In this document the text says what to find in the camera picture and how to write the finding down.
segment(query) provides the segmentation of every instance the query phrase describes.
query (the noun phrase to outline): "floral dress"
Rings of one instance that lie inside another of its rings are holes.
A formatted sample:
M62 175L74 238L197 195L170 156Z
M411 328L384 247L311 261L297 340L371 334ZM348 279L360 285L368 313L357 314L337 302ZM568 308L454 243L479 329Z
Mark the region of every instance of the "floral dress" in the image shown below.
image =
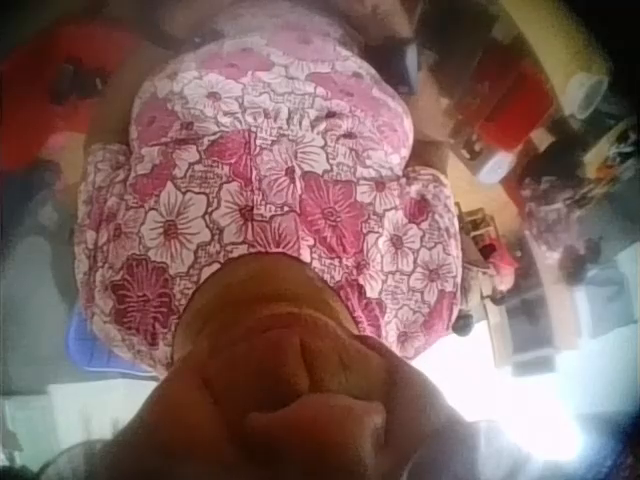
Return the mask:
M81 302L116 352L161 374L196 288L250 253L308 264L363 334L407 359L457 315L450 186L404 169L413 127L403 102L339 25L269 5L221 16L224 40L142 86L129 145L88 154Z

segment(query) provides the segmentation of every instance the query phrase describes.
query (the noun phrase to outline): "dress sleeve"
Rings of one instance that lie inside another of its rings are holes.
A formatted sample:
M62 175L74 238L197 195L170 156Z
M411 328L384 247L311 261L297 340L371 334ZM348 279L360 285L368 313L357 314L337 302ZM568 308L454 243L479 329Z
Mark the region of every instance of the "dress sleeve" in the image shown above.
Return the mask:
M108 206L117 208L124 201L130 172L131 152L126 145L97 143L90 147L78 192L74 233L76 281L85 307L93 303L92 279L103 260L97 247L109 221Z
M460 231L449 180L428 167L411 167L404 174L406 219L421 230L409 290L420 292L424 320L420 351L447 335L460 307L462 251ZM401 351L405 357L416 353Z

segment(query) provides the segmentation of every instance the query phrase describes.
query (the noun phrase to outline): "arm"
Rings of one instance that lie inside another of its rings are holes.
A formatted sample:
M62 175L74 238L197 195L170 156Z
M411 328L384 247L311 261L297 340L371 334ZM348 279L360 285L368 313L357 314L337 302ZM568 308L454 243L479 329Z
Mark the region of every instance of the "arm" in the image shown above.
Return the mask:
M447 175L449 125L444 114L438 86L426 68L420 73L417 95L404 97L413 120L415 140L407 167L429 167Z

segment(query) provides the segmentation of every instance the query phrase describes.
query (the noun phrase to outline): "blue object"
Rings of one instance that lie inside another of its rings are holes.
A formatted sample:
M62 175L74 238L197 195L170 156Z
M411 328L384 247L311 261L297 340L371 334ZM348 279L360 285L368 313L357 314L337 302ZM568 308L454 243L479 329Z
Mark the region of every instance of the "blue object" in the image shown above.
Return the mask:
M125 360L105 345L89 328L87 319L77 304L67 330L67 353L71 361L84 370L155 376L155 373Z

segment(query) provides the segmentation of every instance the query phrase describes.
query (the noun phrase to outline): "woman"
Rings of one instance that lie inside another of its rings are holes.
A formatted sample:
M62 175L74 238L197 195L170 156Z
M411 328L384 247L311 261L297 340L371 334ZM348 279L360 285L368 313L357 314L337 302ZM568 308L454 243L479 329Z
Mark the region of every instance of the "woman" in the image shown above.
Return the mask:
M369 44L411 37L399 1L330 3ZM153 451L231 478L396 478L457 421L369 338L410 359L457 315L446 154L413 141L405 104L338 17L179 3L164 30L187 38L213 13L221 40L175 60L152 45L132 55L88 137L86 315L116 351L168 373L113 463Z

